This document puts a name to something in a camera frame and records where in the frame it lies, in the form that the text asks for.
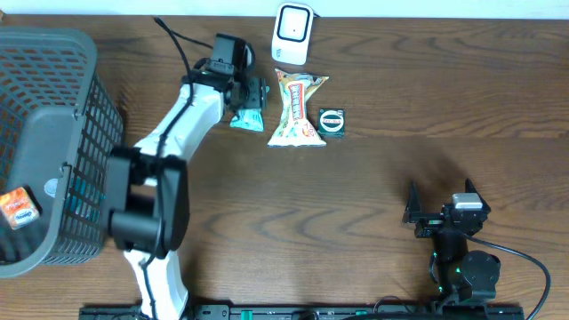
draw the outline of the wood grain surface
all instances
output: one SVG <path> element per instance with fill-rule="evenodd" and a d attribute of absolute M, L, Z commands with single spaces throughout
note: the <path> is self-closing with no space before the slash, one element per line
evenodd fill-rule
<path fill-rule="evenodd" d="M 212 43 L 240 36 L 272 88 L 265 132 L 216 125 L 189 166 L 192 215 L 179 250 L 191 294 L 236 304 L 374 303 L 437 294 L 431 242 L 400 224 L 410 180 L 438 210 L 470 177 L 493 211 L 480 238 L 543 261 L 553 287 L 540 319 L 569 313 L 569 22 L 318 19 L 309 62 L 330 76 L 310 99 L 346 110 L 346 138 L 325 148 L 267 148 L 282 106 L 269 18 L 166 17 Z M 150 17 L 12 16 L 8 26 L 78 28 L 99 49 L 98 72 L 127 115 L 127 139 L 148 134 L 184 73 Z M 210 52 L 182 44 L 191 61 Z M 470 249 L 480 249 L 471 244 Z M 529 314 L 542 272 L 503 252 L 499 302 Z M 0 319 L 74 319 L 86 304 L 133 304 L 133 273 L 112 241 L 95 260 L 0 281 Z"/>

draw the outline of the gray plastic basket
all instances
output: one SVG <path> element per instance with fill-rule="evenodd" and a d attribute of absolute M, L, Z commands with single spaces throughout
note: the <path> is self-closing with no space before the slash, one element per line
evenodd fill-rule
<path fill-rule="evenodd" d="M 85 262 L 103 246 L 105 167 L 123 120 L 96 61 L 82 32 L 0 28 L 0 194 L 25 187 L 41 211 L 17 230 L 0 214 L 0 278 Z"/>

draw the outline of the orange package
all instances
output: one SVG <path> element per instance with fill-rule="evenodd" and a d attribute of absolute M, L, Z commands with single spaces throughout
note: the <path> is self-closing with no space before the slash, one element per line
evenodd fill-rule
<path fill-rule="evenodd" d="M 39 218 L 39 211 L 24 188 L 0 196 L 0 211 L 12 230 L 22 228 Z"/>

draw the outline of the small dark green box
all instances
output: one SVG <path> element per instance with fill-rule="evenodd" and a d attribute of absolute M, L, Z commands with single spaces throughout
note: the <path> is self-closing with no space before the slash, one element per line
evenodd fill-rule
<path fill-rule="evenodd" d="M 320 109 L 318 116 L 318 133 L 323 137 L 344 137 L 344 126 L 346 124 L 346 113 L 344 109 Z"/>

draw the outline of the white wall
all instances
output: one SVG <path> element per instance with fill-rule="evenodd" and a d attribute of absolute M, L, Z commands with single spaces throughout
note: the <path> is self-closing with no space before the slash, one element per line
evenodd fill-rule
<path fill-rule="evenodd" d="M 6 13 L 274 16 L 282 0 L 3 0 Z M 323 17 L 569 20 L 568 0 L 299 0 Z"/>

